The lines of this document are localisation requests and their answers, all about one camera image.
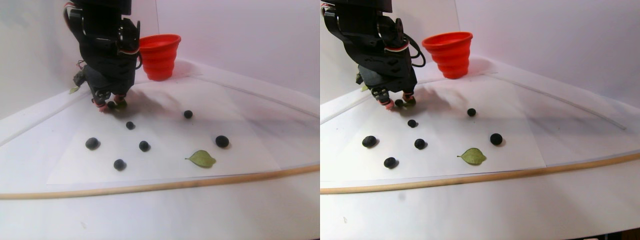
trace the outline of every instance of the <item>dried leaf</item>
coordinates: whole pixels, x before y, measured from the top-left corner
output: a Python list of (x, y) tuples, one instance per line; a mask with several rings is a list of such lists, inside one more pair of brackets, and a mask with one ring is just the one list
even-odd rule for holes
[(210, 168), (214, 163), (216, 163), (216, 159), (211, 157), (211, 155), (209, 155), (209, 153), (204, 150), (198, 150), (193, 155), (191, 155), (191, 157), (185, 159), (189, 159), (196, 165), (203, 168)]
[(458, 157), (461, 157), (462, 160), (464, 160), (468, 164), (481, 164), (484, 160), (486, 160), (486, 157), (478, 148), (470, 148), (464, 154), (462, 154), (462, 156)]
[(71, 89), (69, 90), (69, 94), (71, 94), (71, 93), (74, 93), (74, 92), (78, 91), (78, 89), (80, 89), (80, 87), (79, 87), (79, 86), (76, 86), (75, 88), (71, 88)]

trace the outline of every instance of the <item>green leaf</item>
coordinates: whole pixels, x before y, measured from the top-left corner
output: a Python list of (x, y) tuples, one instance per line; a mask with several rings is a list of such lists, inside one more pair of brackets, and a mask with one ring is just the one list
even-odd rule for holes
[(464, 154), (462, 154), (462, 156), (458, 157), (462, 157), (462, 160), (464, 160), (468, 164), (475, 165), (481, 164), (484, 160), (486, 160), (486, 157), (478, 148), (470, 148)]
[(118, 103), (118, 105), (116, 105), (116, 109), (125, 109), (127, 108), (127, 101), (122, 100), (122, 102)]
[(196, 165), (203, 168), (210, 168), (214, 163), (216, 163), (216, 159), (211, 157), (211, 155), (209, 155), (209, 153), (204, 150), (198, 150), (197, 152), (193, 153), (191, 157), (185, 159), (189, 159)]
[(78, 91), (78, 89), (80, 89), (80, 87), (79, 87), (79, 86), (76, 86), (75, 88), (71, 88), (71, 89), (69, 90), (69, 94), (71, 94), (71, 93), (74, 93), (74, 92)]

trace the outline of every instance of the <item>blueberry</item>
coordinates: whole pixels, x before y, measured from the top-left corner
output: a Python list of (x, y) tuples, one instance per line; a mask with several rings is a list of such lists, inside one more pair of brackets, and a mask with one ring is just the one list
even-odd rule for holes
[(396, 106), (402, 107), (403, 105), (404, 105), (404, 102), (402, 101), (402, 99), (396, 100)]
[(98, 148), (98, 146), (100, 146), (100, 142), (96, 138), (89, 138), (84, 143), (84, 146), (86, 148), (90, 149), (90, 150), (94, 150), (94, 149)]
[(229, 139), (225, 136), (220, 135), (216, 137), (216, 145), (218, 147), (225, 148), (229, 146)]
[(406, 123), (407, 125), (409, 125), (409, 127), (414, 128), (416, 126), (418, 126), (418, 123), (415, 122), (415, 120), (411, 119), (409, 120), (409, 122)]
[(417, 148), (417, 149), (422, 150), (422, 149), (424, 149), (425, 147), (427, 147), (427, 143), (426, 143), (424, 140), (422, 140), (421, 138), (418, 138), (418, 139), (416, 139), (416, 140), (415, 140), (415, 142), (413, 143), (413, 146), (415, 146), (415, 148)]
[(136, 125), (134, 125), (132, 122), (127, 122), (126, 126), (128, 130), (136, 128)]
[(140, 148), (140, 150), (142, 150), (142, 152), (146, 152), (149, 151), (149, 148), (151, 146), (149, 146), (149, 143), (147, 143), (147, 141), (141, 141), (138, 147)]
[(476, 115), (476, 110), (473, 109), (473, 108), (469, 108), (469, 110), (467, 110), (467, 115), (475, 116)]
[(184, 112), (185, 118), (191, 118), (193, 116), (193, 112), (191, 110), (187, 110)]
[(489, 138), (489, 140), (491, 141), (491, 144), (497, 146), (502, 143), (502, 136), (500, 134), (494, 133), (491, 134), (491, 138)]
[(378, 142), (378, 139), (376, 139), (376, 137), (374, 137), (374, 136), (366, 136), (362, 140), (362, 146), (373, 147), (373, 145), (375, 145), (377, 142)]
[(113, 162), (113, 168), (115, 168), (118, 171), (122, 171), (125, 168), (127, 168), (127, 163), (125, 163), (122, 159), (118, 159), (115, 162)]
[(396, 163), (397, 163), (397, 161), (393, 157), (385, 159), (385, 167), (388, 168), (388, 169), (395, 168), (396, 167)]

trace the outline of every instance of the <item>black cable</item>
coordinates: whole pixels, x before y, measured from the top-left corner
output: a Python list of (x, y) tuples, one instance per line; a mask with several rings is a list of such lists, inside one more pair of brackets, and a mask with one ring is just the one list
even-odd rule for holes
[(424, 67), (425, 65), (427, 65), (427, 59), (424, 58), (424, 54), (422, 53), (422, 51), (420, 50), (420, 46), (418, 46), (418, 43), (416, 43), (413, 38), (411, 38), (409, 35), (405, 36), (409, 39), (409, 44), (411, 44), (411, 46), (418, 51), (418, 54), (415, 56), (411, 56), (411, 58), (417, 58), (418, 56), (422, 56), (422, 64), (421, 65), (416, 65), (416, 64), (411, 64), (414, 67)]
[(138, 53), (138, 57), (140, 58), (140, 65), (138, 65), (138, 66), (136, 67), (136, 70), (137, 70), (138, 68), (142, 67), (142, 54)]

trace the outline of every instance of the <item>white table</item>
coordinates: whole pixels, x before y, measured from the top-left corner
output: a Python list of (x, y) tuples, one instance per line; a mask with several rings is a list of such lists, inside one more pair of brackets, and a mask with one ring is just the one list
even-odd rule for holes
[[(620, 136), (620, 129), (589, 113), (517, 89), (547, 166), (622, 154), (630, 148), (622, 147), (623, 139), (637, 141), (640, 136), (640, 109), (496, 61), (473, 57), (470, 68), (471, 74), (492, 73), (579, 103), (627, 127)], [(418, 75), (419, 80), (442, 77), (434, 63)], [(366, 95), (357, 90), (323, 104), (321, 121)], [(326, 239), (569, 239), (637, 228), (638, 169), (640, 161), (632, 161), (522, 179), (321, 195), (321, 235)], [(321, 182), (321, 187), (428, 179), (433, 178)]]
[[(185, 60), (175, 78), (215, 79), (217, 84), (260, 97), (246, 97), (247, 109), (288, 111), (308, 126), (287, 132), (287, 124), (263, 115), (248, 116), (259, 138), (278, 153), (281, 168), (317, 164), (317, 144), (282, 151), (287, 136), (318, 139), (318, 100), (279, 86)], [(136, 83), (148, 81), (138, 71)], [(181, 179), (46, 185), (49, 171), (74, 135), (72, 119), (54, 114), (65, 102), (83, 97), (86, 85), (0, 120), (0, 192), (70, 191), (171, 182)], [(81, 100), (88, 100), (84, 95)], [(301, 111), (276, 104), (291, 105)], [(20, 129), (29, 129), (22, 134)], [(0, 239), (313, 239), (319, 237), (319, 174), (282, 179), (84, 198), (0, 200)]]

